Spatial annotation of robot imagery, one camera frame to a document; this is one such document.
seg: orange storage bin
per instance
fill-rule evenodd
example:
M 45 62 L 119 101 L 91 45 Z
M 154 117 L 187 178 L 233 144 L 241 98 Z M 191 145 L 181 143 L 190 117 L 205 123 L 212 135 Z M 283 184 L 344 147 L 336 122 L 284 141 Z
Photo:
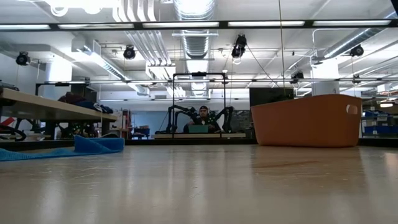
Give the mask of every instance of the orange storage bin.
M 252 106 L 262 146 L 352 147 L 358 143 L 362 101 L 320 95 Z

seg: bin handle hole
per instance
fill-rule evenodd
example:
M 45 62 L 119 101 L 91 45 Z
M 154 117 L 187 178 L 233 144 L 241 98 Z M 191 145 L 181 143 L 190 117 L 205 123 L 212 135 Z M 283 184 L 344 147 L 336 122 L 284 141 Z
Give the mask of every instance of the bin handle hole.
M 346 111 L 348 114 L 358 114 L 358 107 L 355 105 L 347 105 Z

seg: blue towel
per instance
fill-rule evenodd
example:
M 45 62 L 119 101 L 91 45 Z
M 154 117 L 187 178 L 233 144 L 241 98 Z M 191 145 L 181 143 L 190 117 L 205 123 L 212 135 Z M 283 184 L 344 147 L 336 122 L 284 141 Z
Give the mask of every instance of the blue towel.
M 75 150 L 56 149 L 48 153 L 20 153 L 0 149 L 0 161 L 18 161 L 26 159 L 46 159 L 70 156 L 87 156 L 121 152 L 124 149 L 124 139 L 92 138 L 75 136 Z

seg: laptop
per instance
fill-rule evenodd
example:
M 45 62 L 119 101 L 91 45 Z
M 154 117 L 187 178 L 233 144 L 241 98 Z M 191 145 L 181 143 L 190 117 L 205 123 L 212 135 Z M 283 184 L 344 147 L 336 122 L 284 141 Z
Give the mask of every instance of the laptop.
M 208 125 L 189 125 L 188 129 L 189 129 L 189 133 L 208 133 L 209 132 Z

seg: person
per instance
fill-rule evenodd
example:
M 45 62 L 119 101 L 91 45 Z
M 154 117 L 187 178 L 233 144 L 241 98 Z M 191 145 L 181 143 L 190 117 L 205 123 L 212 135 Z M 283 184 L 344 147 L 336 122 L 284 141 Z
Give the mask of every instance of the person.
M 218 126 L 217 122 L 210 124 L 208 122 L 208 115 L 209 115 L 209 109 L 207 106 L 201 106 L 199 109 L 199 117 L 200 119 L 198 119 L 198 121 L 194 122 L 188 122 L 185 126 L 184 126 L 184 132 L 185 133 L 189 133 L 189 125 L 208 125 L 209 126 L 209 133 L 215 133 L 217 131 L 220 131 L 221 128 Z

